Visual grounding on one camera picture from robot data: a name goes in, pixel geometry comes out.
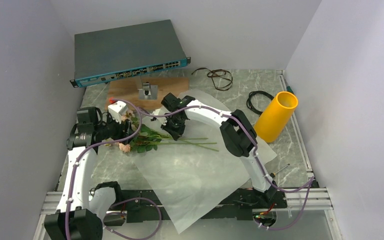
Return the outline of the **pink flower bouquet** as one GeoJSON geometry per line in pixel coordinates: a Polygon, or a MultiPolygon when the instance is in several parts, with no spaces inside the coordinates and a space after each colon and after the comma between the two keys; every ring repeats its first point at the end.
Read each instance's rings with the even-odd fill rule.
{"type": "Polygon", "coordinates": [[[170,135],[160,133],[145,124],[141,125],[139,133],[132,139],[122,143],[106,143],[107,147],[118,147],[123,153],[135,152],[138,154],[157,150],[160,145],[192,145],[199,148],[217,152],[214,148],[216,142],[209,142],[206,137],[180,138],[174,140],[170,135]]]}

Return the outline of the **white wrapping paper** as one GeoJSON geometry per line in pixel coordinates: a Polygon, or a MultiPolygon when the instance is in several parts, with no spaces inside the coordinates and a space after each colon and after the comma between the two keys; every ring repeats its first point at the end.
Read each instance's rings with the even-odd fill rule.
{"type": "Polygon", "coordinates": [[[181,234],[240,187],[251,187],[242,161],[228,152],[220,130],[188,120],[186,138],[216,142],[212,151],[193,145],[160,145],[144,153],[123,153],[102,145],[92,185],[117,181],[123,190],[153,190],[181,234]]]}

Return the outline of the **brown satin ribbon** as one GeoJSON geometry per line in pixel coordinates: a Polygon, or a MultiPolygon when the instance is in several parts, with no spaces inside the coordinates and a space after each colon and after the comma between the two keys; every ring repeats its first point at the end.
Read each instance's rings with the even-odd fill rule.
{"type": "Polygon", "coordinates": [[[212,84],[217,91],[225,92],[225,91],[230,90],[233,86],[233,81],[234,81],[233,74],[228,70],[221,69],[221,68],[209,69],[207,67],[200,67],[200,68],[195,69],[191,73],[191,75],[195,74],[198,71],[206,71],[206,77],[211,79],[212,84]],[[226,81],[226,84],[222,85],[222,86],[217,86],[215,79],[224,80],[224,81],[226,81]]]}

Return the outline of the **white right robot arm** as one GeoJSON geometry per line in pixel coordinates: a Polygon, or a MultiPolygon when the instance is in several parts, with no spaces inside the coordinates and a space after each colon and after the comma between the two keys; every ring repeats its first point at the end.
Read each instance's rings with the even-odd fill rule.
{"type": "Polygon", "coordinates": [[[208,106],[192,96],[180,99],[168,93],[161,104],[169,111],[165,115],[166,122],[161,128],[176,141],[184,133],[187,120],[194,120],[220,130],[225,148],[233,156],[239,157],[247,170],[256,203],[267,208],[275,201],[273,177],[267,173],[262,162],[257,159],[257,134],[243,113],[237,109],[228,112],[208,106]]]}

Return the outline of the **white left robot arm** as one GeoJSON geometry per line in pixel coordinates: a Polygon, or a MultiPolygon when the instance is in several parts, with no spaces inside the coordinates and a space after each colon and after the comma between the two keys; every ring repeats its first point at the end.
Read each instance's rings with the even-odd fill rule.
{"type": "Polygon", "coordinates": [[[52,240],[100,240],[109,209],[117,210],[124,196],[117,181],[99,183],[90,196],[90,180],[97,161],[98,144],[119,140],[133,133],[129,120],[118,121],[98,107],[80,108],[77,122],[66,141],[68,169],[62,197],[55,213],[44,219],[44,228],[52,240]]]}

